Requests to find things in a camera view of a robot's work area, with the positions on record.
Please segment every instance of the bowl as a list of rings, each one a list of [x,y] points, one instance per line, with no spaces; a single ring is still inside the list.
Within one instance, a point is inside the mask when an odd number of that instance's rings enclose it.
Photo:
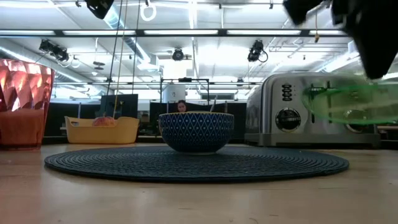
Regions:
[[[207,111],[161,114],[159,129],[166,144],[178,152],[213,154],[231,139],[234,116]]]

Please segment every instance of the stainless steel toaster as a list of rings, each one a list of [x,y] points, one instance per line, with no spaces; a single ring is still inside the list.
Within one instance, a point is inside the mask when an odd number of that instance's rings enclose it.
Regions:
[[[334,123],[315,116],[302,103],[302,93],[308,87],[333,88],[353,82],[364,80],[332,73],[284,73],[267,77],[248,98],[245,140],[258,146],[337,143],[378,148],[380,135],[375,125]]]

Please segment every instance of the round placemat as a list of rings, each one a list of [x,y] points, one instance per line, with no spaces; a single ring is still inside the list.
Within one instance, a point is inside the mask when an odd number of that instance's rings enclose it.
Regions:
[[[68,174],[149,182],[251,182],[330,175],[349,162],[299,149],[224,147],[193,156],[168,146],[89,149],[48,156],[45,165]]]

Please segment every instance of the vase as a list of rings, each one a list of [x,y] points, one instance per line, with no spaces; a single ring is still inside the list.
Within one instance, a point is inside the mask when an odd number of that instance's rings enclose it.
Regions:
[[[46,66],[0,59],[0,150],[40,149],[54,77]]]

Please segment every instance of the green transparent object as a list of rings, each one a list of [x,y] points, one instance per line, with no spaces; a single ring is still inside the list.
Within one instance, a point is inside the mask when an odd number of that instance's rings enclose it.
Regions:
[[[315,116],[345,124],[382,124],[398,120],[398,83],[363,83],[334,88],[309,87],[304,106]]]

